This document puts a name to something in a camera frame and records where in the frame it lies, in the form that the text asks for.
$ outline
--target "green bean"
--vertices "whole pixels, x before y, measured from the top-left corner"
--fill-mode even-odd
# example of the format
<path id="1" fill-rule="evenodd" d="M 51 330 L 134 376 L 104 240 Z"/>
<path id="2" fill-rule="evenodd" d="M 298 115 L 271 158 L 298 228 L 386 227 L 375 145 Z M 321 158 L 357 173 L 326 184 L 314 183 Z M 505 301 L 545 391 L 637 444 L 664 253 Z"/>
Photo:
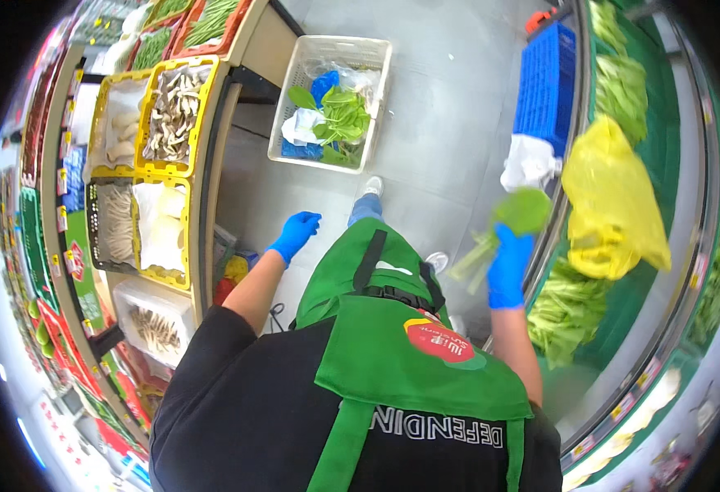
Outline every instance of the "green bean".
<path id="1" fill-rule="evenodd" d="M 158 11 L 155 13 L 154 19 L 149 24 L 162 21 L 166 17 L 172 14 L 176 14 L 180 10 L 184 10 L 187 7 L 190 0 L 162 0 Z"/>
<path id="2" fill-rule="evenodd" d="M 207 3 L 201 18 L 190 24 L 190 32 L 185 38 L 185 47 L 198 46 L 212 38 L 217 38 L 226 30 L 226 20 L 239 4 L 239 0 L 212 0 Z"/>
<path id="3" fill-rule="evenodd" d="M 138 47 L 138 53 L 135 54 L 133 70 L 152 68 L 162 60 L 163 50 L 165 50 L 170 38 L 170 27 L 162 27 L 155 31 L 154 34 L 145 36 L 141 41 L 141 45 Z"/>

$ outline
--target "green apron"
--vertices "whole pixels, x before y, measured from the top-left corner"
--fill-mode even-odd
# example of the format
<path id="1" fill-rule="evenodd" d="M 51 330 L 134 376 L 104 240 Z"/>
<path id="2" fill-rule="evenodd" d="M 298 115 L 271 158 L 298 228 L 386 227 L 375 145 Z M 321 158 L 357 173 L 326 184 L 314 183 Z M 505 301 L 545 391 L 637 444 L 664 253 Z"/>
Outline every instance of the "green apron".
<path id="1" fill-rule="evenodd" d="M 376 268 L 380 261 L 385 268 Z M 532 418 L 526 389 L 502 361 L 450 329 L 438 283 L 400 234 L 366 218 L 327 251 L 295 326 L 329 317 L 335 323 L 314 382 L 343 400 L 309 492 L 349 488 L 377 405 L 504 420 L 508 491 L 518 490 L 523 423 Z"/>

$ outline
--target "jeans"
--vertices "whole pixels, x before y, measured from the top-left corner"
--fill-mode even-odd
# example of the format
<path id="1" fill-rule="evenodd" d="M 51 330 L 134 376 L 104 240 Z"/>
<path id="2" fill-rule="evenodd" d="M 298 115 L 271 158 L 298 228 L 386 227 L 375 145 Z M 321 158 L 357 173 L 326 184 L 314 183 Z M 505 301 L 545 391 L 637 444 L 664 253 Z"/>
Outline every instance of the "jeans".
<path id="1" fill-rule="evenodd" d="M 359 197 L 354 203 L 352 213 L 349 215 L 349 223 L 346 227 L 352 227 L 352 224 L 365 219 L 365 217 L 373 217 L 384 222 L 382 217 L 382 202 L 379 200 L 379 195 L 375 193 L 366 193 Z"/>

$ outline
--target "blue glove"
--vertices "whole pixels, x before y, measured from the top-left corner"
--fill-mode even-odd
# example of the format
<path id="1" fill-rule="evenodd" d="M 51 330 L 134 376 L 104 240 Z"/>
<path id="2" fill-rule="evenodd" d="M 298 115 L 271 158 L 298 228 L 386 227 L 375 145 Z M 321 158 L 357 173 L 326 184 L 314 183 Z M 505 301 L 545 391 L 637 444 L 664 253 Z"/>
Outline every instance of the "blue glove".
<path id="1" fill-rule="evenodd" d="M 494 231 L 499 238 L 497 257 L 488 268 L 488 307 L 493 310 L 509 310 L 523 306 L 523 273 L 535 245 L 532 235 L 517 238 L 503 223 L 497 223 Z"/>
<path id="2" fill-rule="evenodd" d="M 266 251 L 275 250 L 280 253 L 288 268 L 291 258 L 302 249 L 312 235 L 315 235 L 315 230 L 319 228 L 320 218 L 320 213 L 313 212 L 299 212 L 289 217 L 283 225 L 280 237 Z"/>

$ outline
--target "apron strap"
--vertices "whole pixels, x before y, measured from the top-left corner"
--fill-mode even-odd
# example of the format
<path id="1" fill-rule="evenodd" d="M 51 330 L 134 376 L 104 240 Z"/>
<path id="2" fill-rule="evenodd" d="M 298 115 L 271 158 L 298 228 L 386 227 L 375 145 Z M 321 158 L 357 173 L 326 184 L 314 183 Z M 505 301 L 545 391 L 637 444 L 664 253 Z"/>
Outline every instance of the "apron strap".
<path id="1" fill-rule="evenodd" d="M 384 241 L 387 239 L 387 231 L 376 229 L 373 233 L 371 242 L 368 243 L 368 249 L 362 256 L 360 266 L 354 272 L 354 281 L 352 287 L 354 292 L 359 294 L 363 288 L 371 281 L 371 275 L 376 269 L 376 264 L 382 258 L 382 250 L 384 249 Z"/>
<path id="2" fill-rule="evenodd" d="M 423 277 L 425 287 L 427 287 L 428 293 L 431 295 L 434 312 L 439 312 L 445 305 L 445 296 L 442 295 L 442 289 L 439 288 L 438 283 L 431 277 L 431 268 L 425 261 L 420 262 L 420 276 Z"/>
<path id="3" fill-rule="evenodd" d="M 518 492 L 523 467 L 523 419 L 507 421 L 508 492 Z"/>
<path id="4" fill-rule="evenodd" d="M 373 403 L 343 399 L 307 492 L 348 490 L 373 418 Z"/>

